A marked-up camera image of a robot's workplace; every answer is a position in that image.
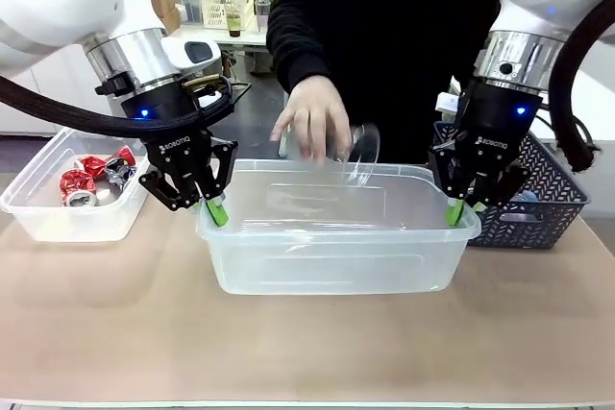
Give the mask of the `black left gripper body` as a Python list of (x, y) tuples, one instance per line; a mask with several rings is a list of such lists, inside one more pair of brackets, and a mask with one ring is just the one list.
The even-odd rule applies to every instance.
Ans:
[[(194, 93), (181, 84), (165, 84), (120, 104), (126, 117), (149, 128), (139, 132), (150, 162), (176, 185), (193, 184), (209, 165), (211, 141), (206, 118)], [(164, 130), (153, 130), (163, 125)]]

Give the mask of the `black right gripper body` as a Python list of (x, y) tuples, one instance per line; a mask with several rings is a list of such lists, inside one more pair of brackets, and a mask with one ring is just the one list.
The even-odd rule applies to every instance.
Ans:
[(542, 102), (539, 94), (521, 87), (470, 80), (455, 120), (455, 149), (469, 188), (477, 175), (498, 177), (511, 165), (523, 166), (520, 148)]

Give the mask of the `person's right hand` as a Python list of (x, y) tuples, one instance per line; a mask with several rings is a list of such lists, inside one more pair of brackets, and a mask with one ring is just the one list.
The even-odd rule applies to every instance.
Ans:
[(328, 139), (333, 140), (339, 158), (351, 151), (353, 140), (346, 109), (339, 92), (326, 77), (311, 76), (292, 88), (270, 140), (280, 141), (288, 126), (299, 142), (302, 158), (324, 162)]

